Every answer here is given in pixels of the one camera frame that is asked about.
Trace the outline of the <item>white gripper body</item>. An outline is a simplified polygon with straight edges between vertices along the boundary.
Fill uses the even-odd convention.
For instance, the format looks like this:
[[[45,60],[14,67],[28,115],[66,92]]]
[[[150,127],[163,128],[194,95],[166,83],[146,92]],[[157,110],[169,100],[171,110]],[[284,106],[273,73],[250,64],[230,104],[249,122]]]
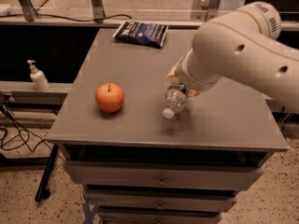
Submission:
[[[197,57],[193,49],[183,55],[175,65],[175,71],[181,83],[194,91],[209,91],[222,78],[217,71],[221,62],[213,57]]]

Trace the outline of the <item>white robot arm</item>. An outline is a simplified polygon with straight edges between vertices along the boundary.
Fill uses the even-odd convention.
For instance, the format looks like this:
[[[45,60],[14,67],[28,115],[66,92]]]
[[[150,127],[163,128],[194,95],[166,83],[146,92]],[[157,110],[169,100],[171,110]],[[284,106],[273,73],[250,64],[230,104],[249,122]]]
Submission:
[[[299,112],[299,50],[277,41],[278,11],[253,2],[201,25],[167,78],[197,93],[227,77]]]

